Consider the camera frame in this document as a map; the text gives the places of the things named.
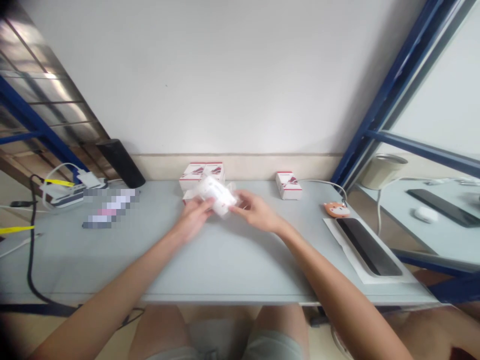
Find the black cylinder speaker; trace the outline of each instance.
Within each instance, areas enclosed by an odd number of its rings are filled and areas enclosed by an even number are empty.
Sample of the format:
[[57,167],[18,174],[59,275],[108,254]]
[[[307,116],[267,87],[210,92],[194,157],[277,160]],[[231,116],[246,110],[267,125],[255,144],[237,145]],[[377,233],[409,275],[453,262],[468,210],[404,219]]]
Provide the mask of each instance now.
[[120,140],[110,139],[99,142],[96,146],[130,189],[145,184],[145,178]]

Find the hand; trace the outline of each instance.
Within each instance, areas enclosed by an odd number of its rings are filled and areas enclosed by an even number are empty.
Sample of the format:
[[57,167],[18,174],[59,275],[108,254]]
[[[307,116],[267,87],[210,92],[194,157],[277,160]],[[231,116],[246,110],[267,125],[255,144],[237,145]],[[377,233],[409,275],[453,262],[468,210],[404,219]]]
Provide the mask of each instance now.
[[214,213],[210,210],[214,202],[215,199],[213,197],[207,201],[202,201],[199,197],[189,201],[168,234],[178,237],[180,241],[185,243],[192,240],[199,233],[207,219]]
[[240,215],[253,227],[270,232],[280,231],[285,220],[280,217],[267,203],[258,195],[247,190],[237,190],[235,193],[240,197],[240,206],[231,206],[232,213]]

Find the product box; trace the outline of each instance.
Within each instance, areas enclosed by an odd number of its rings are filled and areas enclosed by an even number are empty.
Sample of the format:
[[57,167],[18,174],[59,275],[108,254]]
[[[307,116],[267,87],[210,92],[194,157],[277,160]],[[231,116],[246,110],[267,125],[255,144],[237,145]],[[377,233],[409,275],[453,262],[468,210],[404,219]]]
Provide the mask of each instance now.
[[182,191],[185,192],[195,188],[198,185],[200,179],[202,178],[205,165],[206,164],[204,162],[191,162],[188,164],[182,176],[180,177],[180,187]]
[[293,172],[277,171],[276,185],[283,200],[300,200],[302,198],[302,188]]
[[205,164],[204,174],[212,175],[221,184],[225,183],[225,170],[223,162],[207,162]]
[[191,201],[195,197],[195,191],[194,190],[187,190],[185,191],[185,194],[183,194],[183,204],[187,205],[189,201]]

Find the black phone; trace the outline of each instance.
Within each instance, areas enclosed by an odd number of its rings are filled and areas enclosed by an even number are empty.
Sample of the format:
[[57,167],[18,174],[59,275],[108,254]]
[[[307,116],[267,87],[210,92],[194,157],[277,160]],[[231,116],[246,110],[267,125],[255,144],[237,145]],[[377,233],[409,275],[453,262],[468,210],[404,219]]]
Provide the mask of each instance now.
[[336,222],[374,274],[380,276],[402,275],[402,270],[358,219],[338,217]]
[[480,227],[480,219],[425,189],[410,189],[407,194],[465,228]]

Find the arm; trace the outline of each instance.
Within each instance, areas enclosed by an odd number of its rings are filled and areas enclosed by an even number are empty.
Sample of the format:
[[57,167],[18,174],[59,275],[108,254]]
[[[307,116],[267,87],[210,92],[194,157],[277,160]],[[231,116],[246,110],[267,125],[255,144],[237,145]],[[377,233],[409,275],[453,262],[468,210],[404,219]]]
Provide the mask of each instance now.
[[212,201],[190,201],[176,225],[60,325],[29,359],[95,359],[143,293],[212,214]]
[[375,306],[293,226],[261,197],[245,190],[237,194],[243,203],[230,210],[250,225],[275,233],[285,243],[355,359],[413,359]]

